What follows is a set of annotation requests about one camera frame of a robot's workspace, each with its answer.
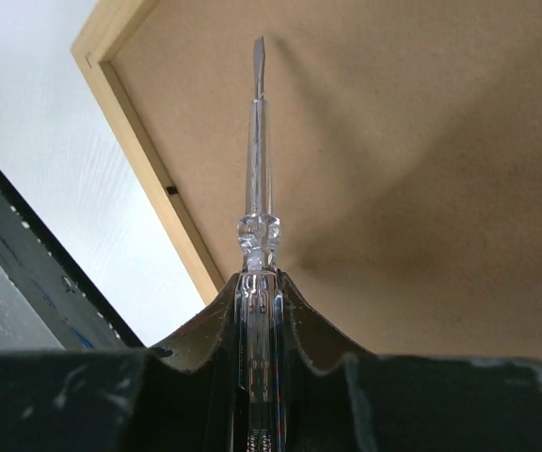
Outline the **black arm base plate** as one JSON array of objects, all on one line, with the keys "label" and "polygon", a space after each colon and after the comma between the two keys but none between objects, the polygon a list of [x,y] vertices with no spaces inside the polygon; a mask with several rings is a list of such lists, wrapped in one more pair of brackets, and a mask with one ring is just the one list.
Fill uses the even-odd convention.
[{"label": "black arm base plate", "polygon": [[1,170],[0,267],[62,347],[144,347]]}]

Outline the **clear handled screwdriver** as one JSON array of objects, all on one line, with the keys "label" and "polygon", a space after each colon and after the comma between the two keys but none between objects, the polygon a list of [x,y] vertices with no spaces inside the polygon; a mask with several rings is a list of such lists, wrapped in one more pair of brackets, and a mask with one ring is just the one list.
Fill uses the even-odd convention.
[{"label": "clear handled screwdriver", "polygon": [[264,99],[264,38],[254,41],[254,96],[250,103],[245,213],[237,223],[243,265],[235,292],[237,329],[236,451],[283,451],[281,405],[283,295],[278,287],[280,220],[273,213],[268,152],[268,102]]}]

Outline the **wooden picture frame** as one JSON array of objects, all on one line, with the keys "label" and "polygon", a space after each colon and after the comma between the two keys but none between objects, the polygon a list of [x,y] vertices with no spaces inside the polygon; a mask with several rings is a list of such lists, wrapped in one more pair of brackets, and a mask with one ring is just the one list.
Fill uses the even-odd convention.
[{"label": "wooden picture frame", "polygon": [[99,2],[72,54],[205,302],[242,264],[259,37],[305,298],[375,352],[542,360],[542,1]]}]

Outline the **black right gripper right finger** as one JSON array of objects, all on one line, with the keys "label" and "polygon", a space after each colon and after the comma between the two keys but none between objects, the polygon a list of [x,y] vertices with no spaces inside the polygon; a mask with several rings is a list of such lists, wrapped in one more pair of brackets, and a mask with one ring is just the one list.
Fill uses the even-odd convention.
[{"label": "black right gripper right finger", "polygon": [[542,451],[542,362],[374,354],[281,274],[290,451]]}]

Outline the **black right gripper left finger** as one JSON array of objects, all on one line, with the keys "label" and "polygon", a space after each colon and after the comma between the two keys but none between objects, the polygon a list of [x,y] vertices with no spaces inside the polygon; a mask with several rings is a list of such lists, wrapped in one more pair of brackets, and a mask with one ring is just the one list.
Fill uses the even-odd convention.
[{"label": "black right gripper left finger", "polygon": [[230,279],[155,347],[0,351],[0,451],[226,451]]}]

